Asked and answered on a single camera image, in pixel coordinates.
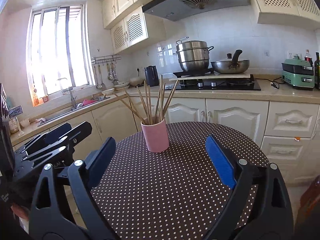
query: window pane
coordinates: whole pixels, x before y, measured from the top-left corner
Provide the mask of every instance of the window pane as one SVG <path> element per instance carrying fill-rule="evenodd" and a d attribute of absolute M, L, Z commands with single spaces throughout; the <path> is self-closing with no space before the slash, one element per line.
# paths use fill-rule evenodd
<path fill-rule="evenodd" d="M 48 94 L 60 90 L 58 65 L 55 57 L 55 22 L 57 10 L 45 11 L 41 29 L 41 60 Z"/>
<path fill-rule="evenodd" d="M 37 96 L 39 98 L 45 95 L 41 79 L 42 70 L 39 57 L 40 19 L 41 13 L 34 15 L 31 31 L 31 71 L 33 84 L 37 89 Z"/>
<path fill-rule="evenodd" d="M 81 8 L 70 7 L 69 48 L 76 86 L 81 86 L 88 83 L 83 60 L 81 34 Z"/>
<path fill-rule="evenodd" d="M 72 87 L 66 44 L 66 8 L 60 8 L 57 25 L 57 66 L 58 78 L 66 78 L 69 87 Z"/>

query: polka dot tablecloth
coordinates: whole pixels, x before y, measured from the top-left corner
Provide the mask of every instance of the polka dot tablecloth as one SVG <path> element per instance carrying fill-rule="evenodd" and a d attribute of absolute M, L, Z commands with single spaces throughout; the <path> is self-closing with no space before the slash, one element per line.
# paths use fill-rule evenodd
<path fill-rule="evenodd" d="M 212 228 L 232 190 L 222 184 L 205 150 L 210 134 L 238 158 L 269 163 L 251 139 L 223 125 L 180 122 L 168 124 L 167 131 L 170 146 L 161 153 L 148 151 L 142 132 L 119 142 L 92 190 L 121 239 L 195 240 Z M 256 189 L 252 186 L 237 227 L 245 225 Z"/>

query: black glass cooktop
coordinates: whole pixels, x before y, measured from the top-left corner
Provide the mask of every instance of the black glass cooktop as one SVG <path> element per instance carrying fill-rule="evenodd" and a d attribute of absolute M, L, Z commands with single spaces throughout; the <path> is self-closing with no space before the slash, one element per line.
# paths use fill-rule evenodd
<path fill-rule="evenodd" d="M 173 85 L 168 85 L 165 90 L 172 90 Z M 258 81 L 250 78 L 234 79 L 189 79 L 180 80 L 176 90 L 252 90 L 261 91 Z"/>

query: smartphone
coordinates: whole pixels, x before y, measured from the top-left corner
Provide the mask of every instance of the smartphone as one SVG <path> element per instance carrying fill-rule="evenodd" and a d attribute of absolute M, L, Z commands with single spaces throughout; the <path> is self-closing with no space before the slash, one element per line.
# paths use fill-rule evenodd
<path fill-rule="evenodd" d="M 9 118 L 12 119 L 22 113 L 23 113 L 22 106 L 11 108 L 9 110 Z"/>

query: window frame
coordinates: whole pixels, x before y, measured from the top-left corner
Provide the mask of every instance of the window frame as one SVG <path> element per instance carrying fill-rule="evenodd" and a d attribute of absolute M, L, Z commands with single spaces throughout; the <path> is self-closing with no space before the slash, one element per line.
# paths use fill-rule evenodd
<path fill-rule="evenodd" d="M 81 9 L 81 41 L 82 41 L 82 55 L 83 55 L 83 60 L 84 60 L 84 69 L 85 69 L 85 74 L 87 78 L 87 84 L 81 85 L 76 87 L 75 86 L 75 81 L 73 77 L 73 69 L 72 69 L 72 64 L 71 64 L 71 58 L 70 58 L 70 49 L 69 49 L 69 35 L 67 33 L 68 30 L 68 21 L 66 21 L 66 43 L 67 43 L 67 57 L 68 57 L 68 66 L 69 66 L 69 72 L 70 72 L 70 77 L 71 77 L 71 83 L 73 87 L 73 91 L 78 91 L 86 87 L 91 87 L 96 85 L 96 81 L 93 76 L 93 68 L 92 64 L 89 60 L 90 56 L 90 51 L 89 51 L 89 44 L 88 44 L 88 35 L 87 35 L 87 22 L 86 22 L 86 4 L 68 4 L 68 5 L 63 5 L 63 6 L 53 6 L 53 7 L 46 7 L 46 8 L 40 8 L 40 9 L 35 9 L 32 11 L 30 15 L 30 21 L 29 21 L 29 28 L 28 28 L 28 43 L 27 43 L 27 76 L 28 76 L 28 83 L 29 83 L 29 90 L 30 90 L 30 95 L 32 98 L 32 89 L 33 89 L 33 73 L 31 69 L 31 36 L 32 36 L 32 28 L 33 28 L 33 20 L 34 16 L 41 14 L 40 18 L 40 26 L 39 26 L 39 47 L 40 47 L 40 42 L 41 42 L 41 28 L 42 28 L 42 23 L 43 23 L 43 17 L 44 17 L 44 12 L 50 11 L 50 10 L 56 10 L 56 21 L 55 21 L 55 33 L 57 33 L 57 19 L 59 15 L 59 10 L 61 8 L 67 8 L 66 13 L 67 15 L 69 14 L 69 9 L 70 7 L 79 7 Z M 57 56 L 57 35 L 55 35 L 55 55 Z M 42 74 L 42 85 L 44 89 L 44 93 L 47 95 L 47 88 L 45 85 L 44 81 L 44 75 Z M 58 97 L 63 96 L 64 94 L 61 93 L 61 91 L 54 92 L 50 95 L 48 95 L 49 99 L 55 99 Z"/>

